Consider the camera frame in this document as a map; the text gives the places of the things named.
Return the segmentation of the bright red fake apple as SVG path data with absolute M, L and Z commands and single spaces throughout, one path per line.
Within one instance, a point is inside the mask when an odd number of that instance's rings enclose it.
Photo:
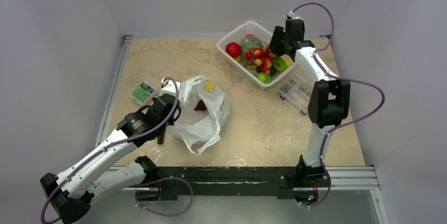
M 236 42 L 230 42 L 225 47 L 225 52 L 232 58 L 237 58 L 242 53 L 241 46 Z

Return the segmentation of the red fake fruit bunch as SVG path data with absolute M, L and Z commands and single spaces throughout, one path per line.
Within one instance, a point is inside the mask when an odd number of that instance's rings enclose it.
M 267 47 L 255 47 L 251 51 L 243 52 L 243 56 L 247 61 L 246 68 L 248 70 L 256 71 L 257 73 L 269 73 L 270 76 L 277 73 L 273 66 L 274 59 L 277 56 Z

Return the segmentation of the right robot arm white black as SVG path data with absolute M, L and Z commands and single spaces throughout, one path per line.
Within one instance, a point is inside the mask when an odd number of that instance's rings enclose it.
M 313 42 L 304 39 L 304 34 L 304 21 L 288 17 L 285 27 L 275 27 L 269 48 L 277 55 L 288 55 L 302 67 L 313 84 L 308 103 L 312 129 L 296 167 L 297 181 L 307 186 L 324 174 L 325 145 L 331 139 L 331 130 L 348 116 L 351 85 L 330 76 L 331 70 L 321 61 Z

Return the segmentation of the white plastic bag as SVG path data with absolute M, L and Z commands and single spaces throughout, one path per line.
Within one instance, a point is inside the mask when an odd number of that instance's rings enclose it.
M 207 110 L 195 111 L 199 100 Z M 198 75 L 181 83 L 181 114 L 167 131 L 182 141 L 190 154 L 200 156 L 221 140 L 230 114 L 226 93 L 209 77 Z

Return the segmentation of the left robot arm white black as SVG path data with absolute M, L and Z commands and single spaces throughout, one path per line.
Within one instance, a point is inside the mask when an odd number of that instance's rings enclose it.
M 107 171 L 146 142 L 163 137 L 167 126 L 174 124 L 178 119 L 176 113 L 180 112 L 178 95 L 159 95 L 151 104 L 127 114 L 112 133 L 79 162 L 58 174 L 42 176 L 40 184 L 47 200 L 40 213 L 41 223 L 47 223 L 45 212 L 48 206 L 52 206 L 58 215 L 55 222 L 75 223 L 95 203 L 116 191 L 157 183 L 159 169 L 146 156 L 136 158 L 118 171 Z

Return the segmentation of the dark red fake fruit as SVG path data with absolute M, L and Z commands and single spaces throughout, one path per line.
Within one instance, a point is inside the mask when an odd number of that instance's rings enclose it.
M 207 107 L 203 100 L 199 100 L 194 108 L 195 111 L 206 111 Z

